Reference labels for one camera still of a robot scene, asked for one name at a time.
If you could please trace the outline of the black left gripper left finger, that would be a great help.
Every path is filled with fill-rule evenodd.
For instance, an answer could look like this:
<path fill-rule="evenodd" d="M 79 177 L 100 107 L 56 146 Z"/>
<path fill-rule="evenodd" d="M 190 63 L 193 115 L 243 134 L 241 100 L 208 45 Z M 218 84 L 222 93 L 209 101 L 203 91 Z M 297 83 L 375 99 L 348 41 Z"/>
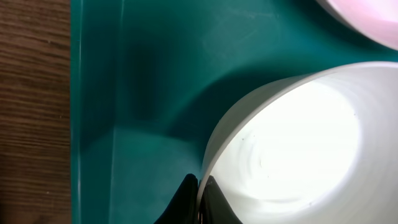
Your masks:
<path fill-rule="evenodd" d="M 187 174 L 172 197 L 167 208 L 155 224 L 193 224 L 198 192 L 198 179 Z"/>

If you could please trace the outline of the white bowl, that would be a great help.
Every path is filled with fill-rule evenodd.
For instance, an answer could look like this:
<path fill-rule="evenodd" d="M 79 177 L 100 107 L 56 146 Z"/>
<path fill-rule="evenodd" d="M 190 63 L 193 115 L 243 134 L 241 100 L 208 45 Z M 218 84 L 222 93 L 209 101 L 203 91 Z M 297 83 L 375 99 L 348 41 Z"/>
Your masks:
<path fill-rule="evenodd" d="M 243 223 L 396 223 L 397 64 L 253 90 L 210 136 L 198 204 L 209 176 Z"/>

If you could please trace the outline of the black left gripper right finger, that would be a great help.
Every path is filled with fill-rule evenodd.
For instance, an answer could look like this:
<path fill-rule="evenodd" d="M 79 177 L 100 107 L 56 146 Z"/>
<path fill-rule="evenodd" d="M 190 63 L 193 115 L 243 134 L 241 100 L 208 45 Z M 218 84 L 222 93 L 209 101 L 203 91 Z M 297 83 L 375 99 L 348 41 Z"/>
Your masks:
<path fill-rule="evenodd" d="M 201 224 L 242 224 L 213 176 L 205 185 L 198 220 Z"/>

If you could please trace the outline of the teal plastic tray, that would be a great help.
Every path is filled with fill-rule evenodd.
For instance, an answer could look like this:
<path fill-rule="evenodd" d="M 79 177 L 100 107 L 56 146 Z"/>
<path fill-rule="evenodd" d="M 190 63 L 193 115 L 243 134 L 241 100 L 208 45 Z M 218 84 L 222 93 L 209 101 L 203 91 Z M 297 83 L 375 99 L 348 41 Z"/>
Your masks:
<path fill-rule="evenodd" d="M 315 1 L 72 0 L 71 22 L 73 223 L 154 223 L 257 87 L 397 61 Z"/>

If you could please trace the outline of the pink plate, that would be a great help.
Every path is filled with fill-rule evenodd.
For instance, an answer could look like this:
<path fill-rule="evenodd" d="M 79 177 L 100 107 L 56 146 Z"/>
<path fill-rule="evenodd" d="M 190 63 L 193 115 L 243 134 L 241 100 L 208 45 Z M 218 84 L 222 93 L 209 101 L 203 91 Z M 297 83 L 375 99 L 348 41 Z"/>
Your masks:
<path fill-rule="evenodd" d="M 342 24 L 397 50 L 397 0 L 317 0 Z"/>

